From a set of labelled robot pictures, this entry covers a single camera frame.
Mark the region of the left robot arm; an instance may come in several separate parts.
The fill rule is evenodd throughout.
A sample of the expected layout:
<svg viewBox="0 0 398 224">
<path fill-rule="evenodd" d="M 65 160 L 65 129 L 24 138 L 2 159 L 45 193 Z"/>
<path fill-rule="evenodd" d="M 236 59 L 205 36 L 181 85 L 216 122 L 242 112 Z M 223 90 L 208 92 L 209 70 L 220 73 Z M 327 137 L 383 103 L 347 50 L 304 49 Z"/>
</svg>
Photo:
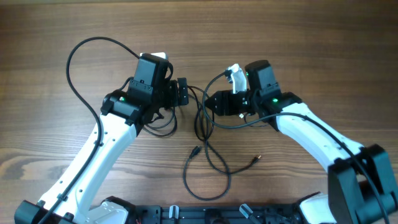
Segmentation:
<svg viewBox="0 0 398 224">
<path fill-rule="evenodd" d="M 91 208 L 93 199 L 123 151 L 161 108 L 187 104 L 187 82 L 166 75 L 173 66 L 164 52 L 141 53 L 127 91 L 106 95 L 87 142 L 58 182 L 37 203 L 18 206 L 16 223 L 136 223 L 135 205 L 117 197 Z"/>
</svg>

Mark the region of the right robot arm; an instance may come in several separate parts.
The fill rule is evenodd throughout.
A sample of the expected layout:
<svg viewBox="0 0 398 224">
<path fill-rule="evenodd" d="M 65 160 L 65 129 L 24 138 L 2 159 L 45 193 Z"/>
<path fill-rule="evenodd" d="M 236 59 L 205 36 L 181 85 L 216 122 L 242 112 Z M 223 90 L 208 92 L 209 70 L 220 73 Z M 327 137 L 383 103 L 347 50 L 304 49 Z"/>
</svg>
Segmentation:
<svg viewBox="0 0 398 224">
<path fill-rule="evenodd" d="M 257 114 L 261 122 L 292 138 L 325 169 L 327 194 L 315 194 L 298 205 L 305 223 L 389 222 L 397 211 L 397 182 L 388 153 L 378 144 L 364 147 L 318 118 L 292 92 L 282 92 L 267 60 L 222 76 L 231 90 L 204 96 L 206 110 L 218 116 Z"/>
</svg>

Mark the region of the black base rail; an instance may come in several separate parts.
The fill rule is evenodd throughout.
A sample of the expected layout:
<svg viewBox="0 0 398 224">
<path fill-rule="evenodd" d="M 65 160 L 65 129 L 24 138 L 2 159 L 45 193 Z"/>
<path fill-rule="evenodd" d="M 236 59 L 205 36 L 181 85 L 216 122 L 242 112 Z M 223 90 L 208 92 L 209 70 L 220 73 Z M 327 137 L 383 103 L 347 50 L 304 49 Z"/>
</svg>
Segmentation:
<svg viewBox="0 0 398 224">
<path fill-rule="evenodd" d="M 196 224 L 196 223 L 308 223 L 296 203 L 250 205 L 249 215 L 240 211 L 240 206 L 179 207 L 172 205 L 133 205 L 128 201 L 110 196 L 105 202 L 116 203 L 129 213 L 126 223 L 140 224 Z"/>
</svg>

